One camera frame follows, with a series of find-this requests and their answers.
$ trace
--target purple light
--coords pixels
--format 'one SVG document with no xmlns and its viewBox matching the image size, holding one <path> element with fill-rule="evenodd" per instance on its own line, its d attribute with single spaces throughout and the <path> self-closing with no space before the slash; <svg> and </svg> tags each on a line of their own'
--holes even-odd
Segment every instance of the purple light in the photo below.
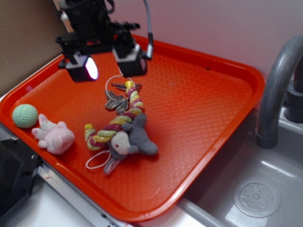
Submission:
<svg viewBox="0 0 303 227">
<path fill-rule="evenodd" d="M 87 72 L 92 79 L 98 79 L 98 69 L 92 58 L 88 58 L 85 64 Z"/>
</svg>

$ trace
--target gray plush mouse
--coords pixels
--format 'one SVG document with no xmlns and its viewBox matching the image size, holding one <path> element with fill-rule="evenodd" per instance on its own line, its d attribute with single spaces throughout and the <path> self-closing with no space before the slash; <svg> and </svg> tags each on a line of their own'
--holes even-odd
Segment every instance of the gray plush mouse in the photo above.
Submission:
<svg viewBox="0 0 303 227">
<path fill-rule="evenodd" d="M 131 124 L 122 125 L 124 131 L 118 132 L 108 143 L 112 158 L 104 167 L 105 174 L 110 174 L 129 154 L 156 155 L 158 153 L 157 145 L 150 141 L 144 129 L 146 122 L 146 115 L 141 113 Z"/>
</svg>

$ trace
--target sink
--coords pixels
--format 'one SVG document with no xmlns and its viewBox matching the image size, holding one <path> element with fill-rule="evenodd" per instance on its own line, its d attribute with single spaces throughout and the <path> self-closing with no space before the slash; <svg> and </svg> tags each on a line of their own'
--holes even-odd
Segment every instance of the sink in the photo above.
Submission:
<svg viewBox="0 0 303 227">
<path fill-rule="evenodd" d="M 208 219 L 205 226 L 302 226 L 303 126 L 280 118 L 278 145 L 262 149 L 255 144 L 257 114 L 249 114 L 179 203 L 201 223 Z"/>
</svg>

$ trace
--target green ball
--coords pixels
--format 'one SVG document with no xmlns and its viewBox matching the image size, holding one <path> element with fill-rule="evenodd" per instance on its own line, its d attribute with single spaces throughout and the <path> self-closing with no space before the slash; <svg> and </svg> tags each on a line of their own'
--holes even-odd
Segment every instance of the green ball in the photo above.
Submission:
<svg viewBox="0 0 303 227">
<path fill-rule="evenodd" d="M 38 121 L 38 111 L 32 105 L 22 104 L 13 111 L 13 122 L 22 129 L 33 127 Z"/>
</svg>

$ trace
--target cardboard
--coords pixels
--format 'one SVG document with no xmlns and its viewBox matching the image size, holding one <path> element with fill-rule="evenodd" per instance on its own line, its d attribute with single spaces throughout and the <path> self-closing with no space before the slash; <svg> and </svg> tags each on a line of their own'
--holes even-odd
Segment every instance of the cardboard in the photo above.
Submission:
<svg viewBox="0 0 303 227">
<path fill-rule="evenodd" d="M 57 57 L 65 32 L 52 0 L 1 1 L 0 96 Z"/>
</svg>

